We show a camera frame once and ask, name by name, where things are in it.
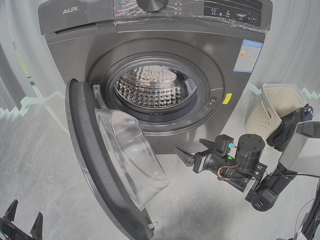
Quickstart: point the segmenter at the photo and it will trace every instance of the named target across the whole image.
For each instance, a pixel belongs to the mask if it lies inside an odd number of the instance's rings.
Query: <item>washing machine door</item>
[[[82,172],[110,220],[129,239],[153,237],[145,206],[169,184],[138,121],[101,109],[86,82],[66,87],[66,116]]]

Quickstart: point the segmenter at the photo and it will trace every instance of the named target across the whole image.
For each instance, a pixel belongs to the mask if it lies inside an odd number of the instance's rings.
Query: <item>aux logo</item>
[[[63,14],[67,14],[67,13],[71,13],[71,12],[77,11],[77,10],[78,10],[77,7],[78,7],[78,6],[72,7],[71,9],[68,8],[68,9],[66,9],[66,10],[63,11]]]

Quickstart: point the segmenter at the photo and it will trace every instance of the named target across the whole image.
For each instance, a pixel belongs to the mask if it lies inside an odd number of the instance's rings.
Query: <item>start pause button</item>
[[[257,23],[257,22],[258,22],[257,16],[253,15],[253,16],[251,17],[251,21],[252,21],[253,23]]]

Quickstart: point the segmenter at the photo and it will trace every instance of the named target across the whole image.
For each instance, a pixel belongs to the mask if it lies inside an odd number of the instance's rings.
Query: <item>gray tile floor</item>
[[[245,90],[223,133],[236,140],[245,133],[244,122],[255,97],[249,88]],[[18,199],[16,225],[29,232],[41,211],[44,239],[126,239],[100,208],[82,175],[66,129],[63,96],[55,93],[25,102],[23,109],[29,110],[24,116],[0,111],[0,215]],[[261,161],[269,172],[279,156],[272,148],[264,151]],[[158,159],[170,185],[147,206],[151,219],[160,223],[154,239],[293,237],[298,212],[314,198],[318,183],[297,177],[275,206],[262,213],[245,201],[245,194],[213,174],[195,174],[176,155],[158,155]],[[310,205],[303,209],[298,223]]]

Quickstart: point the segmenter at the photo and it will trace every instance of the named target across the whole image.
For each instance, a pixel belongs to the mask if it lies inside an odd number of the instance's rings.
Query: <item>washing machine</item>
[[[49,0],[42,35],[66,83],[75,154],[94,196],[131,240],[162,221],[169,184],[155,154],[220,134],[270,29],[269,0]]]
[[[67,83],[136,118],[156,154],[203,150],[246,87],[270,0],[48,0],[41,34]]]

